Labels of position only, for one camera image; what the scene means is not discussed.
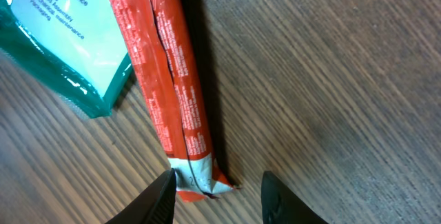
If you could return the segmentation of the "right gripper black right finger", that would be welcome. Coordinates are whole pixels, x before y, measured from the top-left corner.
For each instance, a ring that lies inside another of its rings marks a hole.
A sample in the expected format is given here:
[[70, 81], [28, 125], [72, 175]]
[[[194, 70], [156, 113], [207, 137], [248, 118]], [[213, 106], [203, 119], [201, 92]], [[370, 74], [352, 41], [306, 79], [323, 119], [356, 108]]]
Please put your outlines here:
[[263, 173], [261, 205], [264, 224], [327, 224], [271, 171]]

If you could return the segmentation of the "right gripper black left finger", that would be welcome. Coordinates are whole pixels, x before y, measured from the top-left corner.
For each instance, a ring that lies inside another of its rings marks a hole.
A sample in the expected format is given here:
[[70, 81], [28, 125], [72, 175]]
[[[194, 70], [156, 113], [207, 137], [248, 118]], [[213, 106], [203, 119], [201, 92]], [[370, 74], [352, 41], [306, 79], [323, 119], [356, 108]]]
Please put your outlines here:
[[176, 173], [165, 171], [106, 224], [172, 224], [176, 202]]

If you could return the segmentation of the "red stick sachet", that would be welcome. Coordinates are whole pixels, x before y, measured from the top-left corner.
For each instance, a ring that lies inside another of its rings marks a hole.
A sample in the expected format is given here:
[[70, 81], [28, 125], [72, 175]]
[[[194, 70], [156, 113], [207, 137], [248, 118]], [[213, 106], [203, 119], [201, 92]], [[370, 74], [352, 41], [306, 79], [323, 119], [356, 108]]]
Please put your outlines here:
[[181, 0], [110, 0], [150, 118], [186, 202], [234, 190], [218, 168]]

